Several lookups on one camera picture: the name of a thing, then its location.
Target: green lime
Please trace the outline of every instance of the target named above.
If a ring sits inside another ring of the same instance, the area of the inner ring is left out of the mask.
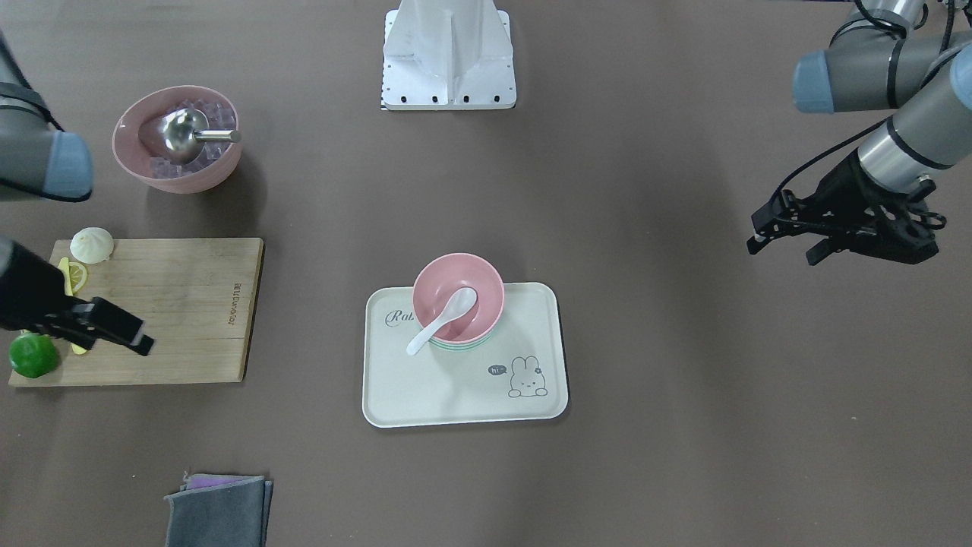
[[[57,368],[60,357],[47,336],[27,332],[10,344],[10,364],[14,372],[27,378],[40,378]]]

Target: brown tabletop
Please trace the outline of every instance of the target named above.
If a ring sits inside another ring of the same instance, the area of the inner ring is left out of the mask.
[[[972,162],[929,199],[952,223],[919,266],[811,268],[809,236],[746,253],[790,170],[886,115],[791,104],[795,62],[849,5],[498,4],[516,108],[389,113],[392,0],[0,0],[97,173],[84,203],[0,203],[0,234],[45,256],[86,226],[266,243],[243,383],[0,388],[0,544],[161,545],[184,471],[275,481],[274,547],[968,541]],[[178,84],[230,97],[244,129],[200,195],[111,152],[121,113]],[[558,419],[363,417],[368,295],[452,251],[556,292]]]

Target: blue joint cap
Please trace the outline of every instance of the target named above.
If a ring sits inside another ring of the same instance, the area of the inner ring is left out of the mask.
[[[793,71],[793,105],[807,114],[833,114],[834,93],[824,51],[800,57]]]
[[[949,69],[949,79],[952,81],[952,91],[965,108],[972,110],[972,48],[965,46]]]
[[[46,197],[64,201],[87,200],[93,181],[91,153],[85,142],[75,133],[56,131],[44,177]]]

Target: folded cloth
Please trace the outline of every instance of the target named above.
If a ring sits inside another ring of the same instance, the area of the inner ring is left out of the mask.
[[[273,483],[262,476],[183,477],[170,506],[165,547],[263,547]]]

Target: white ball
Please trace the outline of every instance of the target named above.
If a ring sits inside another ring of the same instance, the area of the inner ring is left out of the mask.
[[[108,260],[114,250],[112,235],[104,228],[85,228],[71,239],[71,254],[85,264]]]

